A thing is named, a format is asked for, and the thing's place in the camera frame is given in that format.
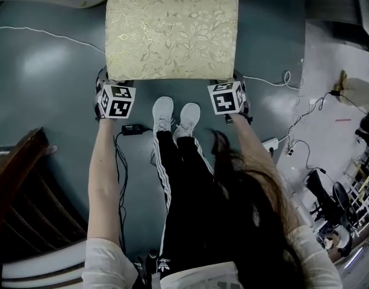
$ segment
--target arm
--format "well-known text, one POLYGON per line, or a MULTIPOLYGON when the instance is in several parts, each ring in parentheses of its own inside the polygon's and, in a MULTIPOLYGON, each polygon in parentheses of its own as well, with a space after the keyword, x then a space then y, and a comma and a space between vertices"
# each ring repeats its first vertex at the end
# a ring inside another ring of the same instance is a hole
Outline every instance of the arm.
POLYGON ((88 239, 103 238, 119 246, 119 199, 113 128, 115 121, 101 119, 89 167, 88 239))
POLYGON ((240 114, 231 114, 237 131, 241 153, 244 162, 249 170, 263 172, 271 177, 275 184, 272 184, 263 175, 251 173, 262 185, 264 192, 269 198, 275 211, 281 215, 282 222, 285 225, 285 233, 301 226, 303 221, 298 212, 293 208, 291 202, 284 196, 282 180, 279 177, 278 170, 270 154, 263 147, 261 141, 254 133, 246 118, 240 114), (277 194, 281 191, 282 205, 278 204, 277 194))

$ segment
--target cushion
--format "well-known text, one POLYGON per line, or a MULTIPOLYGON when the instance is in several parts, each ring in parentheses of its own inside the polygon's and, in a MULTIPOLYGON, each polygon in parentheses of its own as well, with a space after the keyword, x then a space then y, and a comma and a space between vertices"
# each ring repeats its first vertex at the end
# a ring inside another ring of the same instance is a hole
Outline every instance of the cushion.
POLYGON ((238 0, 108 0, 108 76, 230 79, 237 19, 238 0))

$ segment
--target white power strip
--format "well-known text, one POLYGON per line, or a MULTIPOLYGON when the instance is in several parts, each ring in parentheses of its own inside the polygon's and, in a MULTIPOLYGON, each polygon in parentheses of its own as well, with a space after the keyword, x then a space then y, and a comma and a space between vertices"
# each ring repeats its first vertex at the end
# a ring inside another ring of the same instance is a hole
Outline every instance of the white power strip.
POLYGON ((273 150, 275 151, 278 148, 278 138, 272 138, 270 140, 262 142, 262 145, 267 150, 267 152, 270 151, 270 148, 273 148, 273 150))

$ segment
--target white sleeve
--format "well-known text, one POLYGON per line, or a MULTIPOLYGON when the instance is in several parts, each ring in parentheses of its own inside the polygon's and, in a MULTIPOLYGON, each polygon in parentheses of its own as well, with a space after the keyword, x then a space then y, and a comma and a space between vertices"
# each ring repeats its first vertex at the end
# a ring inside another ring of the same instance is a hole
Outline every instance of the white sleeve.
POLYGON ((336 267, 326 250, 318 243, 310 227, 296 228, 288 234, 287 239, 301 260, 308 288, 342 288, 342 281, 336 267))
POLYGON ((84 289, 132 288, 138 273, 118 245, 102 238, 87 240, 84 289))

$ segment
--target upholstered stool seat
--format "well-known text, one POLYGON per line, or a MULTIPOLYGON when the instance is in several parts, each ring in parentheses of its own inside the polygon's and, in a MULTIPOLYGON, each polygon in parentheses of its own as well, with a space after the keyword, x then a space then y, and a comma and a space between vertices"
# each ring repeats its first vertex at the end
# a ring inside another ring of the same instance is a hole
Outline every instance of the upholstered stool seat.
POLYGON ((238 0, 108 0, 110 79, 230 79, 238 0))

